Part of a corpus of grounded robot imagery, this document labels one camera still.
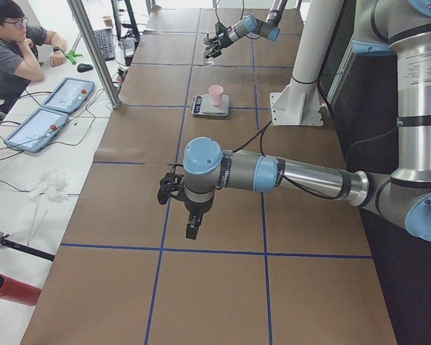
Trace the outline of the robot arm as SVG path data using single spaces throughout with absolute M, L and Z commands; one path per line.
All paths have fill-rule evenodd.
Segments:
M 398 167 L 386 175 L 348 172 L 245 149 L 224 150 L 198 137 L 185 147 L 177 198 L 189 213 L 195 239 L 215 191 L 269 192 L 291 186 L 347 201 L 431 242 L 431 1 L 358 1 L 353 52 L 397 57 Z
M 207 33 L 203 39 L 203 44 L 205 45 L 203 53 L 204 64 L 212 65 L 213 60 L 222 54 L 223 49 L 226 49 L 243 37 L 248 37 L 250 34 L 275 41 L 279 35 L 280 29 L 278 26 L 286 4 L 286 0 L 274 1 L 265 21 L 257 19 L 252 14 L 247 14 L 246 16 L 241 16 L 240 20 L 230 27 L 226 27 L 220 21 L 217 10 L 215 10 L 217 18 L 215 35 L 211 37 Z

